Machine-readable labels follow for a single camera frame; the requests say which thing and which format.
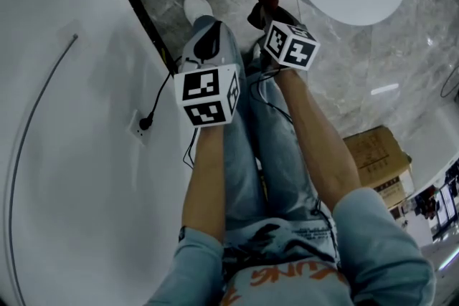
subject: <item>electrical outlet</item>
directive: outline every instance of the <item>electrical outlet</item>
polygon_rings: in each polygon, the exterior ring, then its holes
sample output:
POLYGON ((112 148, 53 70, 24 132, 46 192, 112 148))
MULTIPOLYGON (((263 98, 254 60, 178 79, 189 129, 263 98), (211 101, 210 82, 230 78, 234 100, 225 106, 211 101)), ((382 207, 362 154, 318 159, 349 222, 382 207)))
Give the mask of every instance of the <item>electrical outlet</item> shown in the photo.
POLYGON ((144 116, 142 116, 141 112, 139 110, 135 110, 134 114, 132 115, 131 123, 129 124, 127 131, 135 139, 137 139, 141 145, 146 146, 148 140, 150 139, 151 128, 148 130, 142 130, 140 126, 138 126, 140 120, 143 118, 144 116))

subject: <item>leg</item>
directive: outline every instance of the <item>leg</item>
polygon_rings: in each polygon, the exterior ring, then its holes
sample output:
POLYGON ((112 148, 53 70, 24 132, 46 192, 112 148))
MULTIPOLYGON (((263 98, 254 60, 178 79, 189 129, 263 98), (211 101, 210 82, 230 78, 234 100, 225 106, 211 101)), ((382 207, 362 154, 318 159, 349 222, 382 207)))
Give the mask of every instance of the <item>leg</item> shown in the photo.
MULTIPOLYGON (((260 73, 247 78, 257 82, 260 73)), ((257 85, 252 87, 258 95, 257 85)), ((261 95, 271 104, 288 113, 282 93, 274 79, 260 83, 261 95)), ((290 221, 312 219, 317 193, 311 184, 293 126, 277 110, 250 98, 251 132, 256 137, 268 192, 270 214, 290 221)))
MULTIPOLYGON (((216 19, 204 15, 193 23, 194 33, 210 27, 216 19)), ((224 127, 224 174, 226 185, 227 230, 240 228, 259 221, 266 215, 265 195, 258 177, 255 157, 249 141, 244 119, 248 98, 242 58, 235 38, 228 27, 226 37, 231 40, 232 58, 241 68, 240 100, 231 124, 224 127)))

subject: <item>marble floor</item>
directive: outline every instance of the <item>marble floor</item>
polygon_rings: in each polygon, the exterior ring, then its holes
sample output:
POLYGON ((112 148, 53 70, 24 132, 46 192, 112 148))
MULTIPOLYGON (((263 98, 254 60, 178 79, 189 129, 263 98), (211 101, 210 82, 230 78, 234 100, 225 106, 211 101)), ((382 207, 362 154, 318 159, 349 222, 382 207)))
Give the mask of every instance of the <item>marble floor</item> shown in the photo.
MULTIPOLYGON (((183 1, 142 0, 174 58, 191 35, 183 1)), ((215 16, 235 33, 242 52, 261 36, 247 22, 256 1, 209 0, 215 16)), ((454 1, 404 0, 390 18, 368 27, 339 23, 299 0, 281 0, 280 5, 301 19, 322 45, 308 84, 342 136, 385 124, 403 145, 422 116, 446 102, 440 90, 459 63, 454 1), (398 89, 371 95, 373 89, 394 83, 398 89)))

